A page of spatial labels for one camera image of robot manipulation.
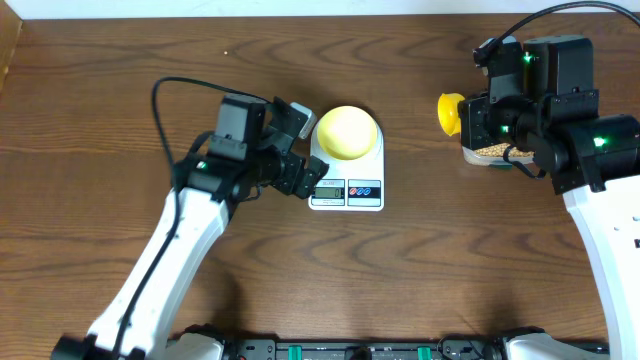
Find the brown tabletop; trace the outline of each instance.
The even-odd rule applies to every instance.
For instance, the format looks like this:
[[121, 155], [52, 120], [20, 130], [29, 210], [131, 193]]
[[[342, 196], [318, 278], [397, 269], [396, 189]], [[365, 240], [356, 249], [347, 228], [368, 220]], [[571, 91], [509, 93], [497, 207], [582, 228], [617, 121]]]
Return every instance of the brown tabletop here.
[[[588, 258], [549, 180], [472, 166], [440, 129], [443, 92], [486, 86], [471, 49], [522, 15], [27, 21], [0, 100], [0, 358], [82, 336], [123, 284], [169, 190], [149, 102], [182, 75], [322, 115], [371, 109], [386, 142], [380, 213], [316, 212], [267, 190], [204, 259], [173, 329], [425, 339], [536, 325], [606, 339]], [[601, 114], [640, 116], [640, 33], [553, 15], [520, 39], [594, 42]], [[176, 157], [222, 94], [167, 84]], [[308, 144], [297, 147], [308, 152]]]

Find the white background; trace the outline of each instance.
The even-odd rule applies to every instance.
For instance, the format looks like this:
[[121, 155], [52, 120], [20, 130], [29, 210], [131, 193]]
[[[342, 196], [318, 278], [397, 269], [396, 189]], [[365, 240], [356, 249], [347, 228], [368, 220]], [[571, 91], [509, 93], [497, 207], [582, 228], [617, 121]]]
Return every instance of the white background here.
[[[6, 0], [24, 20], [531, 13], [569, 1], [572, 0]], [[640, 11], [640, 0], [610, 2]]]

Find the scale control panel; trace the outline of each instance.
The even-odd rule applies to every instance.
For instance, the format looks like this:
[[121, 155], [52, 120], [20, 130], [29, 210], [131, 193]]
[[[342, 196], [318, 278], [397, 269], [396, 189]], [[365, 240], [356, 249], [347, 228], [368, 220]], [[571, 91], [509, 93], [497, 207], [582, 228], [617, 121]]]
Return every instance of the scale control panel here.
[[380, 180], [322, 179], [311, 195], [311, 205], [331, 210], [378, 211], [383, 207], [383, 198]]

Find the green light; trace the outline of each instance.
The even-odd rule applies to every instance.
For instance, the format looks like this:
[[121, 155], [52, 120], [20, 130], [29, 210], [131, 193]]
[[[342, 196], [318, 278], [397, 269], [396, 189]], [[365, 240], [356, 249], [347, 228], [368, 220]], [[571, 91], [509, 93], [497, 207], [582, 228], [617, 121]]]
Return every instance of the green light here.
[[602, 145], [607, 143], [607, 139], [601, 137], [593, 138], [593, 143], [596, 145], [596, 147], [601, 147]]

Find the yellow scoop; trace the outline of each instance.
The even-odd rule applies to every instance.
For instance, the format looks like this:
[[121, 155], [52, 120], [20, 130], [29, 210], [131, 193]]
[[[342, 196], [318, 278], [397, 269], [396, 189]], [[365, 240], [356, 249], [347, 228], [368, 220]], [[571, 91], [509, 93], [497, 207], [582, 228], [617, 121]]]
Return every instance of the yellow scoop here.
[[460, 116], [458, 115], [458, 103], [464, 100], [460, 94], [442, 94], [438, 99], [438, 119], [442, 130], [449, 135], [460, 132]]
[[338, 160], [355, 160], [366, 155], [378, 139], [373, 118], [353, 106], [337, 107], [318, 122], [318, 143]]

